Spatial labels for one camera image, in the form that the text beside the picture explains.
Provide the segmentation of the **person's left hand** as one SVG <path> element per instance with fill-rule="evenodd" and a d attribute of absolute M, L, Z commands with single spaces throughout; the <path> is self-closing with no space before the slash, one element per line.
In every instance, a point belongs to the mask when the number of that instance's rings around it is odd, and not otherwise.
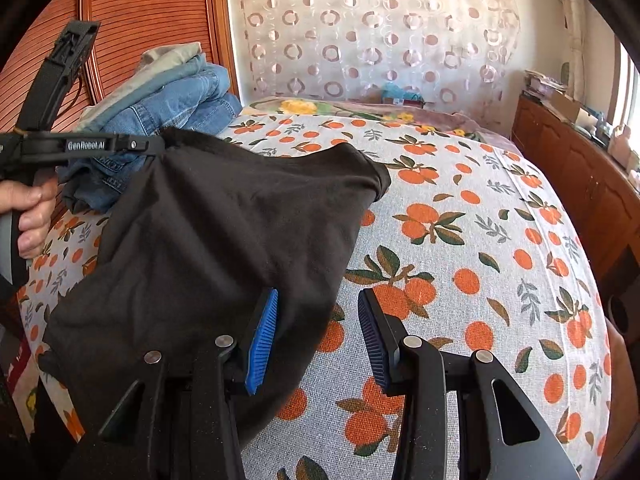
<path fill-rule="evenodd" d="M 58 192 L 58 176 L 53 169 L 41 169 L 31 186 L 5 180 L 0 185 L 0 211 L 21 211 L 17 248 L 24 259 L 38 257 L 49 232 Z"/>

